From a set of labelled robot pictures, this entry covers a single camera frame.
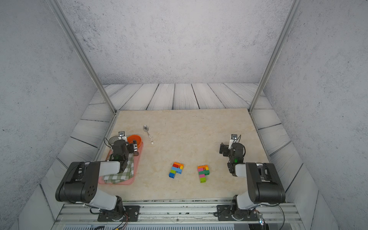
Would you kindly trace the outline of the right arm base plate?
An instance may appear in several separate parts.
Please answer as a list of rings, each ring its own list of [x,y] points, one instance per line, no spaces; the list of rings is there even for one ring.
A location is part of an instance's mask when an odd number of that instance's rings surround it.
[[[258,221],[257,215],[250,209],[232,208],[230,205],[217,205],[214,216],[218,221]]]

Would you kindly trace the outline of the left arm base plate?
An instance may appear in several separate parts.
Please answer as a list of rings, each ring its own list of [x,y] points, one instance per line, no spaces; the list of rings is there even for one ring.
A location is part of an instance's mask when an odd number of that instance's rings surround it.
[[[122,206],[114,210],[101,210],[98,222],[137,222],[140,206]]]

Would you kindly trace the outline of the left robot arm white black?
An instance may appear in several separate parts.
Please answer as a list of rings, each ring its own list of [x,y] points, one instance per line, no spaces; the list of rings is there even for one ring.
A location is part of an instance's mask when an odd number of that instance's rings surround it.
[[[115,140],[107,161],[72,162],[56,189],[58,202],[83,203],[106,213],[123,214],[121,198],[98,189],[99,178],[105,183],[121,183],[134,176],[134,157],[139,156],[142,141],[133,135]]]

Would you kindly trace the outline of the dark green lego brick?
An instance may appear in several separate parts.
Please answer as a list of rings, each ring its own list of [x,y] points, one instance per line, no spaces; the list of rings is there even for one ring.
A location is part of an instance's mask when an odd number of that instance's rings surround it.
[[[209,175],[209,174],[210,174],[210,172],[209,172],[209,170],[204,170],[204,171],[200,171],[200,172],[198,172],[198,174],[199,174],[199,175]]]

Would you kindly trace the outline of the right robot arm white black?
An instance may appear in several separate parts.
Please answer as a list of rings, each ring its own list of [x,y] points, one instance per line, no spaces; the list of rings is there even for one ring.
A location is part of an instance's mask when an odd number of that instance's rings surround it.
[[[279,205],[286,201],[286,193],[272,163],[245,163],[246,149],[241,143],[220,144],[219,153],[228,157],[227,167],[235,177],[244,177],[247,192],[235,195],[233,212],[250,210],[262,204]]]

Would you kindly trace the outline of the long blue lego brick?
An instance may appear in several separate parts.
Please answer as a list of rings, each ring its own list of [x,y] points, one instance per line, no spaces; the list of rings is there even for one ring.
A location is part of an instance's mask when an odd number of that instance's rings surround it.
[[[172,167],[171,171],[175,171],[175,173],[178,173],[178,174],[182,173],[182,169],[181,168],[176,168],[176,167]]]

